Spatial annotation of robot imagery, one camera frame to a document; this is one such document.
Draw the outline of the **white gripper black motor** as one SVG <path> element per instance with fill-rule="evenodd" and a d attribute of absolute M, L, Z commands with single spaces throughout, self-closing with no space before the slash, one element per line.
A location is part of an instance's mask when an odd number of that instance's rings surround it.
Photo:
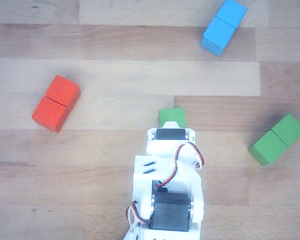
<path fill-rule="evenodd" d="M 162 127 L 147 131 L 146 154 L 172 159 L 177 157 L 196 169 L 201 169 L 205 164 L 196 146 L 196 132 L 180 127 L 176 121 L 166 121 Z"/>

